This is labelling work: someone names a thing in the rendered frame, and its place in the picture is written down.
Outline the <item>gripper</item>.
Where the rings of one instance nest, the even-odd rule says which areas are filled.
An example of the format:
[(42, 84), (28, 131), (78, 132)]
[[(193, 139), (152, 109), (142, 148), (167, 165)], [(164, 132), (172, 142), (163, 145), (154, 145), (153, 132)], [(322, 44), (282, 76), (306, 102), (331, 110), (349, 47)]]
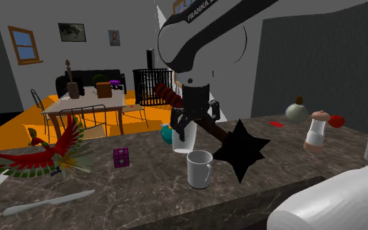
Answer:
[(171, 110), (171, 127), (178, 133), (179, 139), (185, 141), (185, 128), (189, 124), (189, 119), (202, 118), (209, 107), (211, 115), (208, 121), (216, 122), (220, 119), (220, 104), (216, 100), (209, 101), (210, 85), (201, 87), (190, 87), (183, 85), (183, 108), (173, 108)]

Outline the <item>white tumbler cup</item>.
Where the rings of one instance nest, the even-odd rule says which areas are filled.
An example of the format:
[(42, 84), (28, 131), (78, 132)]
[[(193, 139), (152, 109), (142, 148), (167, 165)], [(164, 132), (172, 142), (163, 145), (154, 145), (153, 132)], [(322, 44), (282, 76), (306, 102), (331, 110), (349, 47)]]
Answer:
[(173, 151), (182, 154), (188, 154), (193, 151), (197, 132), (197, 124), (190, 122), (184, 129), (185, 141), (180, 140), (179, 134), (173, 130)]

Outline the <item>teal round vase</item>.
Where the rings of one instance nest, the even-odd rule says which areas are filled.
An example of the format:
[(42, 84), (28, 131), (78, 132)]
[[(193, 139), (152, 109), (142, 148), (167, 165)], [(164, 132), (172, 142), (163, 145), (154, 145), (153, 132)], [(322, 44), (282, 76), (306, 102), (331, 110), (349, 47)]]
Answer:
[(167, 144), (173, 143), (173, 129), (169, 124), (161, 125), (161, 137)]

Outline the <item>white mug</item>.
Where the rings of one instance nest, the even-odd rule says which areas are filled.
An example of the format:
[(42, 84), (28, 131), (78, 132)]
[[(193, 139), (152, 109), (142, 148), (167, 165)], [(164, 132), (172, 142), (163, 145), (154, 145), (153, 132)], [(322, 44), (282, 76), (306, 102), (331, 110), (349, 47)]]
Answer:
[(212, 160), (212, 154), (204, 150), (194, 150), (187, 155), (188, 184), (191, 187), (205, 189), (210, 186)]

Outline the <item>black barred crib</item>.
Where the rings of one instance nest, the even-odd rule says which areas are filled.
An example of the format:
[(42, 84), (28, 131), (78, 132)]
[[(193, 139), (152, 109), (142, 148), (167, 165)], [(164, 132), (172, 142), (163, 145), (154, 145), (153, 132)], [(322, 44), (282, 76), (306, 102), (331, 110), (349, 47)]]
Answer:
[(135, 102), (141, 106), (166, 105), (166, 102), (155, 94), (156, 84), (173, 86), (173, 72), (168, 69), (135, 69), (133, 70), (135, 85)]

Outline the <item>black tall speaker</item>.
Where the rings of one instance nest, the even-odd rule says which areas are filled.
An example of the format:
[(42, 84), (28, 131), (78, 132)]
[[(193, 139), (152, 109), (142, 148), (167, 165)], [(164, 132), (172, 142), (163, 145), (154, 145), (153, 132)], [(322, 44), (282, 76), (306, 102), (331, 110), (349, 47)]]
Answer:
[(148, 69), (154, 69), (155, 68), (154, 49), (148, 49), (146, 51), (146, 62), (147, 62), (147, 68)]

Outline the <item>purple puzzle cube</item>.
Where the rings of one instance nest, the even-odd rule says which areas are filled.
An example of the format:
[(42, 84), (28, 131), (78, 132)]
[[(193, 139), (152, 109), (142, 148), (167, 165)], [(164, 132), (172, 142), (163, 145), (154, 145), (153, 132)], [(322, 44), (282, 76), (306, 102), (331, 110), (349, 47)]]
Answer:
[(128, 167), (129, 166), (129, 149), (116, 148), (113, 150), (113, 161), (115, 168)]

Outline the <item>grey round bottle, brown cork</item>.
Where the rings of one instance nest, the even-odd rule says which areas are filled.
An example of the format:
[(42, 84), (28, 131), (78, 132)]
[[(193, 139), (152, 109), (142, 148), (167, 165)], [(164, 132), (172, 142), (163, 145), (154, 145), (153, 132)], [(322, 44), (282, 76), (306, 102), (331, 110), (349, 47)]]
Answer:
[(308, 110), (303, 105), (303, 97), (297, 96), (295, 103), (291, 104), (285, 111), (287, 119), (294, 123), (304, 122), (308, 117)]

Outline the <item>brown framed window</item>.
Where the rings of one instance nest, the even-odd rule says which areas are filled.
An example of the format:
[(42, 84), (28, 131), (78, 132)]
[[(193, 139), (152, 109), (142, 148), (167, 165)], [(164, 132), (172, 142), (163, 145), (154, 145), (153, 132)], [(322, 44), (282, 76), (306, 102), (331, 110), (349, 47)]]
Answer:
[(8, 26), (18, 65), (42, 63), (32, 31)]
[(186, 10), (195, 0), (175, 0), (173, 3), (173, 14)]

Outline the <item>wooden dining table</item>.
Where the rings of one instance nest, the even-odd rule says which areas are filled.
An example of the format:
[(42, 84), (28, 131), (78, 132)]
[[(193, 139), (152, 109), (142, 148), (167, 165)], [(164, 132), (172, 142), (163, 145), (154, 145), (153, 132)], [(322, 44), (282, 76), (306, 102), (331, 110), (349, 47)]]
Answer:
[(120, 134), (124, 134), (122, 109), (126, 106), (125, 104), (125, 93), (122, 90), (112, 90), (112, 97), (109, 98), (98, 98), (94, 94), (95, 88), (93, 86), (85, 87), (85, 96), (79, 97), (78, 99), (62, 100), (59, 98), (55, 103), (46, 108), (42, 113), (46, 114), (52, 121), (56, 137), (59, 139), (62, 135), (57, 116), (76, 113), (93, 113), (97, 112), (111, 112), (116, 111), (118, 115), (118, 125)]

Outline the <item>white and tan grinder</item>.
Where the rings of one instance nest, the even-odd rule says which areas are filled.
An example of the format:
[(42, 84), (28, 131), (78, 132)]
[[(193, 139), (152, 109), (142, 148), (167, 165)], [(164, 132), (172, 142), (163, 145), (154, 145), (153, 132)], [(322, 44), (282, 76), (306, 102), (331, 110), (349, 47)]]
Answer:
[(321, 153), (324, 147), (324, 131), (331, 116), (323, 110), (311, 114), (312, 122), (303, 148), (310, 153)]

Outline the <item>red apple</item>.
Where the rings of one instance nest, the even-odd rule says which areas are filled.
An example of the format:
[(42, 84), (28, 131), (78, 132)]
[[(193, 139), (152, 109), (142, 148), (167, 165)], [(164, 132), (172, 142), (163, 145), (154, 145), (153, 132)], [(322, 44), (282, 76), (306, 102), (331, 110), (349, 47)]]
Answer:
[(331, 116), (328, 124), (333, 128), (340, 128), (344, 125), (345, 119), (342, 116)]

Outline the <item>red bird figure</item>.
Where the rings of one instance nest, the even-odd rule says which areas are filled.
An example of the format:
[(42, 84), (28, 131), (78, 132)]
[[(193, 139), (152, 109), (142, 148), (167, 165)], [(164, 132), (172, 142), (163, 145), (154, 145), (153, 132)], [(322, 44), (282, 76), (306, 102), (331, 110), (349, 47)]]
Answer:
[(84, 129), (77, 117), (68, 115), (67, 127), (54, 146), (38, 138), (37, 132), (29, 128), (30, 146), (40, 144), (43, 152), (22, 155), (2, 154), (0, 152), (0, 173), (7, 176), (33, 178), (43, 174), (66, 173), (75, 175), (78, 169), (86, 173), (91, 171), (93, 160), (89, 144), (82, 145)]

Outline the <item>grey table knife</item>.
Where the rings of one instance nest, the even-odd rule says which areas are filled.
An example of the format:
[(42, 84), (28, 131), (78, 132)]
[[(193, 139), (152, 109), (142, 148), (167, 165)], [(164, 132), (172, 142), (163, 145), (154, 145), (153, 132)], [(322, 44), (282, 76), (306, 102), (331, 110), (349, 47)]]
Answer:
[(79, 199), (79, 198), (83, 198), (85, 196), (91, 195), (94, 192), (95, 192), (95, 190), (92, 189), (92, 190), (83, 191), (83, 192), (79, 192), (79, 193), (73, 193), (73, 194), (70, 194), (70, 195), (62, 196), (62, 197), (57, 197), (55, 199), (48, 199), (48, 200), (39, 201), (39, 202), (36, 202), (36, 203), (30, 203), (30, 204), (26, 204), (26, 205), (17, 205), (17, 206), (8, 207), (3, 211), (3, 215), (4, 216), (10, 216), (12, 214), (16, 214), (18, 212), (21, 212), (21, 211), (24, 211), (24, 210), (29, 210), (31, 208), (35, 208), (35, 207), (38, 207), (38, 206), (56, 205), (56, 204), (72, 201), (72, 200), (75, 200), (75, 199)]

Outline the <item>small portrait wall picture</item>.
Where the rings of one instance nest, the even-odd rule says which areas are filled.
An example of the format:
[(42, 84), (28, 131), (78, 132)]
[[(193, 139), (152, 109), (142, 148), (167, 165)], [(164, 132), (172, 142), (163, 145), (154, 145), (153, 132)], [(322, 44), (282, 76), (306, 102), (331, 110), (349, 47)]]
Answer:
[(120, 33), (118, 30), (109, 30), (110, 46), (120, 46)]

